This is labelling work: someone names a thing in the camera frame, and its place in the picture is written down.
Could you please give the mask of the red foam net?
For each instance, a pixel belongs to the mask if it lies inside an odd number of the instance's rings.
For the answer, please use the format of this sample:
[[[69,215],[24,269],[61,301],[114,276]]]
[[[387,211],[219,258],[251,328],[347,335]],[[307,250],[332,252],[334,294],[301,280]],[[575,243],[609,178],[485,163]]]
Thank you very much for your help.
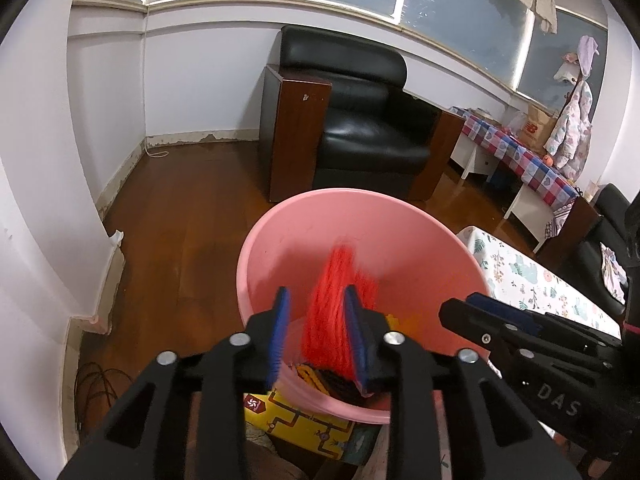
[[[352,352],[345,322],[344,292],[357,287],[364,308],[372,310],[378,299],[378,282],[359,270],[354,248],[336,245],[330,251],[311,293],[300,350],[316,370],[330,370],[347,380],[355,380]]]

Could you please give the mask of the floral bear tablecloth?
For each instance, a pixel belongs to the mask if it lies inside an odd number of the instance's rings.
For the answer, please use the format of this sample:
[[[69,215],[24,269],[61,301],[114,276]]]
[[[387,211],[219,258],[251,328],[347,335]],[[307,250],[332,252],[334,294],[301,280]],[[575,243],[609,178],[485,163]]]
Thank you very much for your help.
[[[592,301],[558,278],[533,259],[518,252],[497,237],[476,226],[468,226],[457,238],[474,257],[484,272],[489,295],[520,310],[553,313],[579,324],[620,339],[618,323]],[[442,478],[451,479],[451,460],[442,395],[434,394],[439,431],[440,466]],[[570,443],[560,434],[544,426],[544,430],[566,452],[573,462],[579,462],[577,444]],[[388,441],[390,430],[381,430],[368,462],[359,467],[354,479],[386,479]],[[588,479],[600,479],[611,463],[588,460]]]

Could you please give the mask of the checkered tablecloth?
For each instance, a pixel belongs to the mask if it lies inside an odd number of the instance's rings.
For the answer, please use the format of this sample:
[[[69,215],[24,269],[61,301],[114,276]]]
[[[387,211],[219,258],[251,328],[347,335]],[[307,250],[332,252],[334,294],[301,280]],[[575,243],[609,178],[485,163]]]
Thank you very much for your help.
[[[573,203],[578,192],[554,168],[547,166],[534,152],[499,128],[485,122],[469,110],[453,106],[450,112],[463,119],[461,133],[499,162],[503,162],[521,182],[552,209]]]

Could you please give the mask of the floral children's jacket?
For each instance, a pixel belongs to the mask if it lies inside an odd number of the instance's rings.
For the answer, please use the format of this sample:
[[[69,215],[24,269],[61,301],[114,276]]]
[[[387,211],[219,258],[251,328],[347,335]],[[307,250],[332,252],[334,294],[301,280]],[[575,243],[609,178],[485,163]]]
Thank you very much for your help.
[[[578,81],[544,144],[553,166],[565,179],[576,182],[589,155],[591,142],[592,91],[587,81]]]

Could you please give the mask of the yellow printed box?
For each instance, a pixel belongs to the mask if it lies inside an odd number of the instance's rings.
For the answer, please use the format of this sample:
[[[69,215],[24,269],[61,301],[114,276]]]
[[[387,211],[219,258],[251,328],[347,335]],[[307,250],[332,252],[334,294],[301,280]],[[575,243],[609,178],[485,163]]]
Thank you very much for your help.
[[[268,394],[245,393],[245,420],[275,437],[326,458],[341,460],[355,424],[327,414],[296,408],[277,389]]]

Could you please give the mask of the pink plastic bucket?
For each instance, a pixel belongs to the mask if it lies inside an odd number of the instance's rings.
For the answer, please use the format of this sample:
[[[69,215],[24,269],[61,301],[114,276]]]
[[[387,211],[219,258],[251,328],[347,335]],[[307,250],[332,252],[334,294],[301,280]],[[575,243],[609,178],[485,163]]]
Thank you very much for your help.
[[[337,247],[352,256],[366,307],[391,316],[395,330],[446,356],[467,342],[440,325],[440,306],[473,292],[487,294],[489,287],[480,265],[450,229],[380,193],[327,188],[298,194],[269,209],[250,229],[236,266],[240,317],[247,321],[270,309],[280,287],[291,297],[277,392],[304,411],[385,425],[387,399],[352,405],[311,387],[295,369],[304,358],[299,341],[312,292]]]

